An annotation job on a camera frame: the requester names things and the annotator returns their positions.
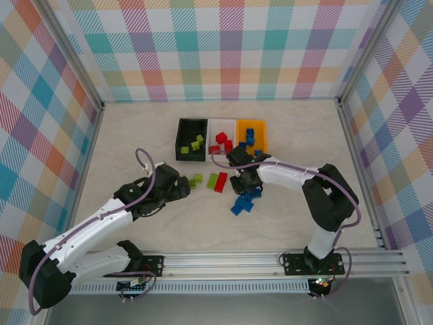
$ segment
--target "beige table surface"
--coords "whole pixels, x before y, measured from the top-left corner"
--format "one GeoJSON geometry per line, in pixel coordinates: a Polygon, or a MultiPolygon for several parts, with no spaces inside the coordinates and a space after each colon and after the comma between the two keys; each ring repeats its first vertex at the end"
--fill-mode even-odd
{"type": "Polygon", "coordinates": [[[178,162],[175,140],[179,118],[258,118],[266,120],[268,152],[281,161],[309,167],[331,163],[361,199],[363,219],[346,230],[339,245],[375,247],[371,222],[334,103],[307,101],[206,101],[108,104],[75,224],[98,210],[123,184],[143,176],[135,149],[165,160],[181,175],[204,175],[186,199],[169,203],[154,217],[117,230],[93,250],[129,239],[143,251],[238,251],[305,247],[315,229],[303,194],[265,185],[251,213],[235,217],[237,196],[229,181],[222,194],[206,187],[221,171],[211,162],[178,162]]]}

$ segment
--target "red block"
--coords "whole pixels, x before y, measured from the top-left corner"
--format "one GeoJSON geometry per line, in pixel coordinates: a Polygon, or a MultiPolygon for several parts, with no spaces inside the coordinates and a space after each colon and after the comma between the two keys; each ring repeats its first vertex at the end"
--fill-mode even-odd
{"type": "Polygon", "coordinates": [[[221,148],[219,146],[211,146],[210,147],[210,154],[213,154],[215,151],[219,151],[221,148]]]}
{"type": "Polygon", "coordinates": [[[223,189],[226,181],[227,181],[227,173],[219,173],[214,191],[218,193],[223,193],[223,189]]]}
{"type": "Polygon", "coordinates": [[[221,132],[220,134],[217,134],[215,137],[215,141],[218,144],[223,144],[225,141],[227,141],[227,134],[225,134],[224,132],[221,132]]]}
{"type": "Polygon", "coordinates": [[[233,149],[233,142],[231,140],[227,140],[226,142],[224,142],[224,150],[226,152],[230,152],[233,149]]]}

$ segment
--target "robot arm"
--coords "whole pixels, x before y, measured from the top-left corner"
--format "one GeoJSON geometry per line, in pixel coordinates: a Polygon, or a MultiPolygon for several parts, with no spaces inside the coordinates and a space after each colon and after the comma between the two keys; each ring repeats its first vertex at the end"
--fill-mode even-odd
{"type": "Polygon", "coordinates": [[[243,166],[253,162],[275,164],[248,167],[238,171],[230,178],[236,194],[243,194],[271,183],[303,192],[311,215],[317,224],[313,237],[304,250],[305,263],[312,272],[317,271],[334,250],[334,240],[341,225],[353,214],[350,200],[332,183],[306,173],[306,170],[324,174],[340,184],[358,204],[359,200],[346,180],[333,165],[326,164],[317,168],[302,168],[303,171],[278,165],[278,160],[268,154],[256,157],[248,154],[242,147],[234,148],[227,155],[231,166],[243,166]]]}
{"type": "Polygon", "coordinates": [[[185,198],[190,193],[186,177],[165,163],[157,164],[155,183],[150,193],[129,209],[100,217],[101,214],[113,211],[141,197],[150,185],[150,178],[143,177],[133,183],[123,185],[114,193],[103,207],[92,216],[74,226],[71,230],[39,245],[35,240],[24,246],[21,256],[19,277],[29,288],[30,279],[42,258],[56,247],[57,250],[42,265],[36,276],[33,295],[42,308],[49,308],[59,303],[73,288],[87,280],[114,272],[143,271],[140,250],[128,240],[116,246],[91,255],[85,255],[106,236],[124,227],[140,217],[149,217],[164,208],[166,203],[185,198]],[[68,234],[75,232],[81,225],[91,219],[99,220],[90,223],[76,232],[68,241],[59,246],[60,241],[68,234]]]}

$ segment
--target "floor surface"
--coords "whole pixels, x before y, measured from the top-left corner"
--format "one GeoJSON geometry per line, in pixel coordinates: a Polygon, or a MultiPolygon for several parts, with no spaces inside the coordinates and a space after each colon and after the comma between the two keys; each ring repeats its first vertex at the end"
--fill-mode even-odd
{"type": "Polygon", "coordinates": [[[237,196],[229,181],[222,194],[206,187],[209,175],[221,171],[217,166],[176,161],[175,140],[181,117],[265,119],[268,152],[279,160],[308,167],[336,165],[359,196],[363,213],[361,224],[346,230],[338,245],[376,246],[333,101],[205,101],[106,106],[75,224],[98,210],[121,185],[143,176],[135,160],[137,147],[145,148],[155,161],[165,160],[181,175],[202,173],[204,183],[154,217],[139,219],[114,232],[95,251],[125,239],[143,251],[257,251],[303,248],[308,244],[315,222],[300,192],[265,185],[263,197],[254,201],[251,213],[235,217],[230,208],[237,196]]]}

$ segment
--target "green block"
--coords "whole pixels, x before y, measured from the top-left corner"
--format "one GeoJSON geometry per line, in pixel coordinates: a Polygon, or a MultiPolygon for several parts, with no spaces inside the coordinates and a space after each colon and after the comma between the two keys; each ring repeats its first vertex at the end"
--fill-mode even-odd
{"type": "Polygon", "coordinates": [[[197,141],[201,146],[204,145],[204,139],[201,134],[197,135],[197,141]]]}
{"type": "Polygon", "coordinates": [[[217,184],[218,174],[210,174],[208,181],[208,188],[211,190],[215,189],[215,185],[217,184]]]}
{"type": "Polygon", "coordinates": [[[196,183],[202,183],[203,182],[203,174],[194,174],[194,181],[196,181],[196,183]]]}
{"type": "Polygon", "coordinates": [[[198,141],[192,142],[191,147],[192,147],[193,151],[199,150],[200,149],[200,143],[198,141]]]}
{"type": "Polygon", "coordinates": [[[196,181],[194,181],[193,179],[188,179],[188,183],[189,183],[189,188],[191,188],[192,190],[195,190],[196,187],[196,181]]]}

